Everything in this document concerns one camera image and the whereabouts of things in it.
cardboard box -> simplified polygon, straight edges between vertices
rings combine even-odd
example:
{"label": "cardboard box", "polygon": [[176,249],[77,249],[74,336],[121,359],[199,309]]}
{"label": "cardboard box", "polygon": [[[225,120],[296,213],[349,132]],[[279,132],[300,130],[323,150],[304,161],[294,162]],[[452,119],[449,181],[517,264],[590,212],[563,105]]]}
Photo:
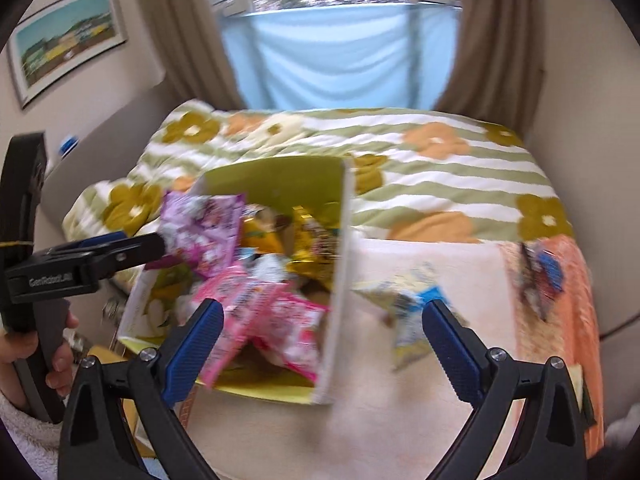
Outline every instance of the cardboard box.
{"label": "cardboard box", "polygon": [[[191,194],[243,193],[247,203],[270,206],[283,214],[301,205],[324,225],[339,226],[334,290],[328,301],[331,308],[325,321],[321,367],[316,384],[284,368],[270,370],[268,374],[241,369],[223,372],[216,381],[215,389],[298,404],[332,402],[330,387],[348,287],[353,189],[354,176],[349,160],[329,156],[276,156],[251,160],[207,171],[194,184]],[[135,353],[148,346],[159,346],[162,342],[162,334],[156,332],[143,313],[158,272],[148,270],[142,273],[131,291],[118,329],[118,340]]]}

hand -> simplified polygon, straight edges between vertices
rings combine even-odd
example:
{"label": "hand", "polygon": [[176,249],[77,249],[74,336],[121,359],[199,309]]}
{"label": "hand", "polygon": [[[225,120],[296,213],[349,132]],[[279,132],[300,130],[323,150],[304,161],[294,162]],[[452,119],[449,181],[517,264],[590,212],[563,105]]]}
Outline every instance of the hand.
{"label": "hand", "polygon": [[[68,328],[78,326],[78,318],[71,312],[66,318]],[[18,375],[12,366],[16,359],[26,359],[38,348],[38,334],[11,333],[0,331],[0,392],[19,410],[29,407],[27,397],[24,394]],[[74,357],[68,343],[65,341],[53,354],[53,370],[47,374],[47,386],[55,388],[62,397],[68,396],[73,382],[71,365]]]}

rubber band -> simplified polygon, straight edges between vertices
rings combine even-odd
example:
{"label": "rubber band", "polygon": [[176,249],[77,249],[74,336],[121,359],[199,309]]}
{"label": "rubber band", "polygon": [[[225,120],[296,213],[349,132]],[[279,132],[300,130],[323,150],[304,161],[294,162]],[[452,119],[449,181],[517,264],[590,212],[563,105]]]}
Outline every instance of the rubber band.
{"label": "rubber band", "polygon": [[33,242],[26,242],[26,241],[0,242],[0,248],[3,248],[3,247],[15,247],[15,246],[19,246],[19,245],[32,246]]}

white fuzzy sleeve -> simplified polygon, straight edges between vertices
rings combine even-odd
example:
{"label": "white fuzzy sleeve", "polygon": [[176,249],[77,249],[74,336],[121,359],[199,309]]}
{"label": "white fuzzy sleeve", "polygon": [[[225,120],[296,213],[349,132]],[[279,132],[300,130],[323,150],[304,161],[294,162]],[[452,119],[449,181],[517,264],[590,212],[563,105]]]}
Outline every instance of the white fuzzy sleeve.
{"label": "white fuzzy sleeve", "polygon": [[16,409],[0,393],[0,418],[31,468],[42,480],[58,476],[58,444],[62,424],[47,424]]}

gray headboard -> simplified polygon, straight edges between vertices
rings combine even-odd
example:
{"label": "gray headboard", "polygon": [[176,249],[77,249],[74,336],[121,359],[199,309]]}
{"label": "gray headboard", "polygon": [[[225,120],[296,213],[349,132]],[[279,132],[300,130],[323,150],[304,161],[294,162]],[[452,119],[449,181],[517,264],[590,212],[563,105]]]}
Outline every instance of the gray headboard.
{"label": "gray headboard", "polygon": [[165,79],[82,139],[44,182],[40,207],[49,221],[60,227],[78,196],[91,184],[126,176],[160,123],[178,104]]}

